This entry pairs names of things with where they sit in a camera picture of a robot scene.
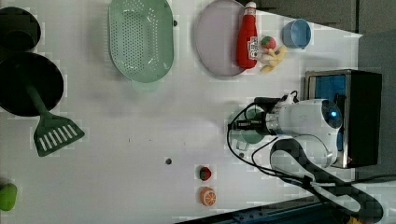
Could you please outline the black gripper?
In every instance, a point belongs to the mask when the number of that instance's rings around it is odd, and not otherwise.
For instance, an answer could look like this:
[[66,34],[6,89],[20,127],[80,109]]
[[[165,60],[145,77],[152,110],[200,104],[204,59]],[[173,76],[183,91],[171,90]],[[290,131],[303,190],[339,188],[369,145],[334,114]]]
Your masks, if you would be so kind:
[[266,126],[265,113],[260,112],[253,119],[243,119],[233,121],[228,125],[230,130],[235,131],[255,131],[261,135],[268,135],[269,130]]

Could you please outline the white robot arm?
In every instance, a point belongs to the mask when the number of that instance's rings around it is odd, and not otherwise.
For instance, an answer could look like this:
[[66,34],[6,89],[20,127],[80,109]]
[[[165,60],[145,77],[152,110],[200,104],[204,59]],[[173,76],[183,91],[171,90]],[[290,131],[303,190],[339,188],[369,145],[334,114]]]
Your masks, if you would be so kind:
[[348,181],[327,171],[337,161],[338,133],[343,124],[339,107],[327,99],[257,98],[228,124],[233,131],[271,136],[269,167],[247,161],[262,173],[305,189],[321,201],[362,222],[386,224],[389,204],[383,195],[389,183],[370,178]]

